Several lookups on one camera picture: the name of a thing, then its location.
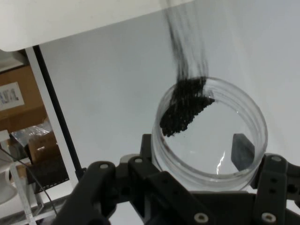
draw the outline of transparent jar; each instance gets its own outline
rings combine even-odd
[[[163,136],[160,120],[175,86],[163,96],[152,130],[152,160],[190,191],[241,190],[249,185],[266,151],[268,132],[255,102],[238,87],[207,78],[203,96],[215,99],[187,130]]]

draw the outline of white wall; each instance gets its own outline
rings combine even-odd
[[[229,0],[235,44],[248,63],[273,139],[269,151],[299,164],[300,1]]]

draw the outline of white surface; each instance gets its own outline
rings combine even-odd
[[[4,52],[0,50],[0,72],[22,66],[25,62],[25,57],[19,52]]]
[[[268,128],[273,131],[270,151],[283,151],[289,162],[300,164],[300,1],[229,3],[235,18],[232,27],[241,40],[239,48],[247,58],[249,77],[255,81]]]
[[[8,130],[2,130],[0,131],[0,142],[3,142],[5,140],[9,139]]]
[[[0,0],[0,49],[28,48],[160,9],[159,0]]]

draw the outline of screw head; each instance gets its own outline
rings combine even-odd
[[[272,224],[272,223],[275,223],[275,222],[276,222],[276,216],[274,216],[274,215],[271,214],[271,213],[264,212],[264,213],[262,214],[262,220],[263,220],[263,222],[265,222],[265,223]]]
[[[199,224],[205,224],[208,222],[208,216],[204,213],[198,212],[194,215],[194,220]]]
[[[106,168],[108,168],[108,164],[101,164],[100,165],[100,169],[106,169]]]
[[[276,161],[276,162],[280,162],[281,161],[281,158],[278,157],[278,156],[273,156],[271,159],[274,160],[274,161]]]
[[[141,163],[141,162],[143,162],[143,160],[141,158],[136,158],[135,159],[135,163]]]

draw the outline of black granular material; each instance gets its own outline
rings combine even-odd
[[[160,121],[160,127],[164,136],[172,136],[175,133],[185,131],[194,117],[202,112],[205,107],[215,100],[213,97],[203,95],[203,88],[208,76],[208,64],[204,52],[197,58],[193,52],[195,43],[184,38],[193,34],[191,22],[184,7],[172,7],[172,1],[166,0],[169,6],[165,10],[165,18],[168,24],[170,41],[174,60],[177,64],[177,83],[172,94],[169,108]]]
[[[160,120],[164,136],[172,136],[188,128],[194,117],[215,100],[202,96],[205,77],[182,80],[177,83],[170,106]]]

